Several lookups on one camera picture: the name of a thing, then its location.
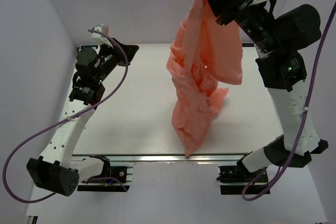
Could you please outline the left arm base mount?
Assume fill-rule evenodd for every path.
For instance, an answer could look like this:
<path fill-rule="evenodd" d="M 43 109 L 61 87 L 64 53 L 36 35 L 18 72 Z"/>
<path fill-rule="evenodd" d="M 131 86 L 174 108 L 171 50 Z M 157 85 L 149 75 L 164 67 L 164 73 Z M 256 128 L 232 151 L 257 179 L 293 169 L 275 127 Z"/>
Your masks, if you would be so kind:
<path fill-rule="evenodd" d="M 132 182 L 132 163 L 112 162 L 101 155 L 72 161 L 71 168 L 79 173 L 77 191 L 126 193 Z"/>

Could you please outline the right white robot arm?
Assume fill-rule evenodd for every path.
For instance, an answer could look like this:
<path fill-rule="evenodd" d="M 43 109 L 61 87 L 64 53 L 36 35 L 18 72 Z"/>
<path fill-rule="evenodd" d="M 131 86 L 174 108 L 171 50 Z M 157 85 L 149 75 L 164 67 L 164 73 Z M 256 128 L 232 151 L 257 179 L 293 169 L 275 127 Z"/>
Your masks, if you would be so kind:
<path fill-rule="evenodd" d="M 256 63 L 282 127 L 281 136 L 237 162 L 238 177 L 250 181 L 269 165 L 305 167 L 328 148 L 307 111 L 307 71 L 299 53 L 321 38 L 318 11 L 303 4 L 274 18 L 264 0 L 207 1 L 219 25 L 236 22 L 261 51 Z"/>

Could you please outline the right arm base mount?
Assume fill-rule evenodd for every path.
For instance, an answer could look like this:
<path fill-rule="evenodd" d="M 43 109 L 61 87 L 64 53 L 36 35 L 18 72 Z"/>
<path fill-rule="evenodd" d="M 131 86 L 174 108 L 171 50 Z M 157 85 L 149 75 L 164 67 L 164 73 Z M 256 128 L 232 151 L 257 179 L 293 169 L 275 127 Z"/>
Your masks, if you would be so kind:
<path fill-rule="evenodd" d="M 245 186 L 263 170 L 260 169 L 247 177 L 242 176 L 237 171 L 236 166 L 219 166 L 219 175 L 216 178 L 221 195 L 241 195 Z M 267 172 L 263 174 L 247 188 L 246 195 L 257 195 L 262 192 L 269 182 Z"/>

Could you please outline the salmon pink jacket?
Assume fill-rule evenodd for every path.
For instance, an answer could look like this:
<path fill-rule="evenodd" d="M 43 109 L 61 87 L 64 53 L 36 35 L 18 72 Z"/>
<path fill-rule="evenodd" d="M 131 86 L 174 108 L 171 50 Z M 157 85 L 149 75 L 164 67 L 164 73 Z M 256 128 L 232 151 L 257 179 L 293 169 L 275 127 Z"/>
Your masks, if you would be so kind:
<path fill-rule="evenodd" d="M 236 22 L 220 26 L 208 0 L 193 0 L 171 43 L 166 68 L 176 88 L 172 125 L 190 157 L 221 112 L 227 88 L 242 83 L 243 49 Z"/>

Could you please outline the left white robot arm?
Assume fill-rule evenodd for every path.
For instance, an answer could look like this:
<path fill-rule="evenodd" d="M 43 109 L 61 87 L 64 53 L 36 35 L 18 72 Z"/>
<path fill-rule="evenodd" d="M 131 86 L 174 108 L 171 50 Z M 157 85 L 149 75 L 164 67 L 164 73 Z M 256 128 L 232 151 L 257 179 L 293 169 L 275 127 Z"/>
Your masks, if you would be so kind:
<path fill-rule="evenodd" d="M 75 71 L 69 99 L 64 105 L 62 123 L 38 158 L 30 158 L 26 168 L 41 189 L 70 196 L 80 182 L 110 178 L 110 160 L 90 155 L 72 161 L 76 144 L 89 119 L 95 113 L 105 92 L 103 81 L 116 66 L 126 66 L 139 50 L 137 45 L 102 44 L 96 48 L 80 47 L 76 55 Z"/>

